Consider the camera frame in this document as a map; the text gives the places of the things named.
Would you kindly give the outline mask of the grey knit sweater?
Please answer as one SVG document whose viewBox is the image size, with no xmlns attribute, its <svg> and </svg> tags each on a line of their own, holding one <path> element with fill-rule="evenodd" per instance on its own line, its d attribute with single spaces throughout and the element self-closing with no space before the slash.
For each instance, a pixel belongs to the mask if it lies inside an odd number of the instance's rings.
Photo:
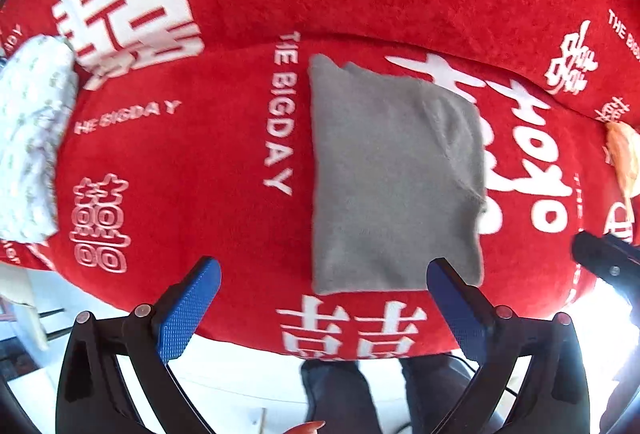
<svg viewBox="0 0 640 434">
<path fill-rule="evenodd" d="M 309 78 L 314 292 L 421 290 L 439 258 L 480 285 L 486 188 L 476 107 L 431 82 L 326 55 L 311 58 Z"/>
</svg>

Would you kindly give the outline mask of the person's legs in jeans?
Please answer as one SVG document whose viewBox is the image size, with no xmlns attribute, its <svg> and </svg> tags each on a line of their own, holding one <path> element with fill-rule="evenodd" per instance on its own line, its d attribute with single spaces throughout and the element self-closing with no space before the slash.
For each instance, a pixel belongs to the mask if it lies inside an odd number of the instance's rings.
<svg viewBox="0 0 640 434">
<path fill-rule="evenodd" d="M 429 433 L 457 404 L 471 382 L 461 360 L 449 354 L 401 358 L 413 433 Z M 308 359 L 300 366 L 306 393 L 306 420 L 322 421 L 323 433 L 378 433 L 368 381 L 356 362 Z"/>
</svg>

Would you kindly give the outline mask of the orange cloth item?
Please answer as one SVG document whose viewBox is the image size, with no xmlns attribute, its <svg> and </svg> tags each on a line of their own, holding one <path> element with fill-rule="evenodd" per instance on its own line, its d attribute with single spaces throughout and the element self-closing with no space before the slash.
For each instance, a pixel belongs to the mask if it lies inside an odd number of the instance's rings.
<svg viewBox="0 0 640 434">
<path fill-rule="evenodd" d="M 629 214 L 634 214 L 631 200 L 639 194 L 639 133 L 625 122 L 605 124 L 606 148 L 616 172 L 616 179 Z"/>
</svg>

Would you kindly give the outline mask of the white floral pillow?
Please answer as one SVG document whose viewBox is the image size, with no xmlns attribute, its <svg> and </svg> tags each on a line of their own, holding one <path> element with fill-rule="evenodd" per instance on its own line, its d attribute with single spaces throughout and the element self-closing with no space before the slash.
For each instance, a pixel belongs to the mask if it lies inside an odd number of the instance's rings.
<svg viewBox="0 0 640 434">
<path fill-rule="evenodd" d="M 42 243 L 58 231 L 58 149 L 78 94 L 62 37 L 28 39 L 1 68 L 1 238 Z"/>
</svg>

